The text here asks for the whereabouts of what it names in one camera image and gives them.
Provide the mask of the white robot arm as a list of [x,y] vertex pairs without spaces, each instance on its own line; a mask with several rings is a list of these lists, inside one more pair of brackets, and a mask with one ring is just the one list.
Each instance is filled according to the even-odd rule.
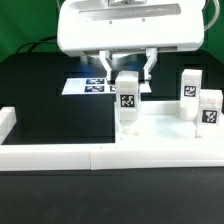
[[110,57],[146,54],[143,81],[160,52],[195,51],[220,14],[220,0],[65,0],[57,44],[68,56],[100,58],[113,82]]

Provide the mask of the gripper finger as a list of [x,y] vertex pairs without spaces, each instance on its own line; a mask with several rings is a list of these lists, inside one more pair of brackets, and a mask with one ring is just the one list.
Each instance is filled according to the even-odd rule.
[[146,49],[146,58],[147,61],[143,67],[143,75],[140,79],[141,82],[148,82],[150,80],[150,72],[157,63],[158,51],[156,48],[147,48]]
[[116,71],[112,68],[112,53],[110,50],[101,50],[99,59],[104,69],[106,70],[106,80],[108,84],[115,83]]

